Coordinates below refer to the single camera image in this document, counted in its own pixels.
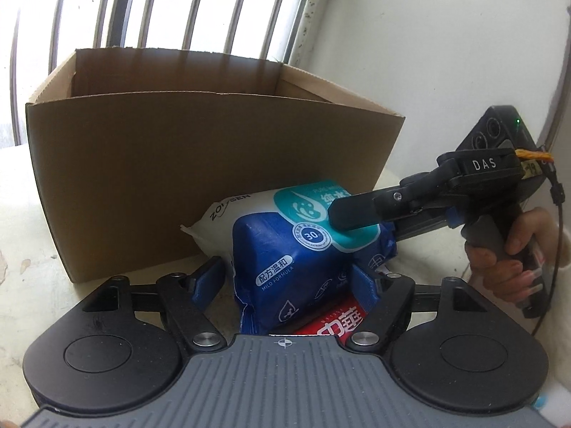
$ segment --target gray ribbed plate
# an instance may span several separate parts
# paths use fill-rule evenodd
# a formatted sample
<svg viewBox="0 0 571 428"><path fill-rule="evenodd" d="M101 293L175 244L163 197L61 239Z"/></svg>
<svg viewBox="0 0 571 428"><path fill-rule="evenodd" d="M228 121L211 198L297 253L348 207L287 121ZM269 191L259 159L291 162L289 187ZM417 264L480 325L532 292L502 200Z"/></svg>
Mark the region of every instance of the gray ribbed plate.
<svg viewBox="0 0 571 428"><path fill-rule="evenodd" d="M111 417L42 409L26 428L548 428L528 407L462 417L405 393L378 357L351 354L334 337L238 335L225 350L190 359L167 392Z"/></svg>

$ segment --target round badge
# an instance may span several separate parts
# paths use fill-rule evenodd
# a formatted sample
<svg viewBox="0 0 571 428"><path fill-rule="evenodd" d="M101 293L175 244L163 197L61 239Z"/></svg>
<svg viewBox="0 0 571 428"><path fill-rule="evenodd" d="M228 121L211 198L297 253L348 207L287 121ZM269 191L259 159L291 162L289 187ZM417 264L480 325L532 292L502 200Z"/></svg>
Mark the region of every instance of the round badge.
<svg viewBox="0 0 571 428"><path fill-rule="evenodd" d="M313 251L323 251L331 244L331 236L327 230L316 224L296 224L293 227L293 236Z"/></svg>

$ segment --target black cable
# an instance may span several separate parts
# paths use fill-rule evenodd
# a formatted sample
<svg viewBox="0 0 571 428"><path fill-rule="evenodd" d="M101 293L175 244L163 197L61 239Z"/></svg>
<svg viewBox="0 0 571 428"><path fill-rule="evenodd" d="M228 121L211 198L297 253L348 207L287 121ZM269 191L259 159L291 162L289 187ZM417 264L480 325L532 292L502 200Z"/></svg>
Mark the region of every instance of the black cable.
<svg viewBox="0 0 571 428"><path fill-rule="evenodd" d="M539 320L537 321L535 327L533 328L532 336L536 335L537 331L541 327L541 324L543 323L543 320L545 319L545 316L547 315L547 312L551 307L551 301L553 300L553 295L555 294L557 273L559 272L559 264L561 262L561 251L563 250L563 202L565 201L565 192L563 190L563 185L561 185L557 181L557 173L555 171L555 166L553 164L550 164L548 166L545 166L543 170L544 174L546 174L546 177L551 182L551 190L550 190L551 197L553 203L557 206L557 211L559 213L559 235L557 239L557 251L555 253L555 264L553 265L553 277L551 280L551 288L549 289L549 298L547 299L547 304L545 306L543 313L541 314Z"/></svg>

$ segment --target camera lens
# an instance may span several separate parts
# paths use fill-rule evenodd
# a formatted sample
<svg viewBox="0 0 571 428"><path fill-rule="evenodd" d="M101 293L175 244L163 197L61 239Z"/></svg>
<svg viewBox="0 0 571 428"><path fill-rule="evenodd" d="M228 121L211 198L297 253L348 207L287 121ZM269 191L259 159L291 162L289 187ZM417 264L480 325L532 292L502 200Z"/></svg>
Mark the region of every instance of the camera lens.
<svg viewBox="0 0 571 428"><path fill-rule="evenodd" d="M487 120L486 129L487 129L487 133L492 138L498 138L498 136L500 136L500 132L501 132L500 123L498 122L498 119L496 119L495 117L490 117Z"/></svg>
<svg viewBox="0 0 571 428"><path fill-rule="evenodd" d="M472 148L474 149L487 148L487 139L482 132L476 132L472 137Z"/></svg>

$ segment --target crosshair symbol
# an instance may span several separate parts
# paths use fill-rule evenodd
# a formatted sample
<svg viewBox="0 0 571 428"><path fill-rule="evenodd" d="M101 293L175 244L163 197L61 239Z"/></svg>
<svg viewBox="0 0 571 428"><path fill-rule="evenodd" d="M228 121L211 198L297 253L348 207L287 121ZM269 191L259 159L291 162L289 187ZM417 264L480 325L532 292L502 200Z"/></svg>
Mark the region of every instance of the crosshair symbol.
<svg viewBox="0 0 571 428"><path fill-rule="evenodd" d="M288 347L291 346L292 344L295 344L292 340L289 340L288 338L282 338L279 341L274 341L275 344L279 344L281 347Z"/></svg>

